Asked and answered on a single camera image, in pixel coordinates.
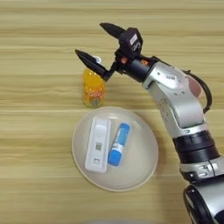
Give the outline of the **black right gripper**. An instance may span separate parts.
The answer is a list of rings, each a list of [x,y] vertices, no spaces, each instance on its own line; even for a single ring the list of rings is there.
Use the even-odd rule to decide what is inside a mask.
[[[116,39],[125,37],[125,30],[120,26],[111,23],[100,23],[100,27]],[[117,71],[119,74],[126,74],[135,81],[143,83],[152,66],[159,62],[159,58],[154,56],[145,57],[139,52],[125,52],[118,49],[115,52],[115,62],[107,70],[96,61],[96,58],[88,53],[80,50],[76,50],[75,53],[87,68],[98,74],[104,81],[108,81],[112,74]]]

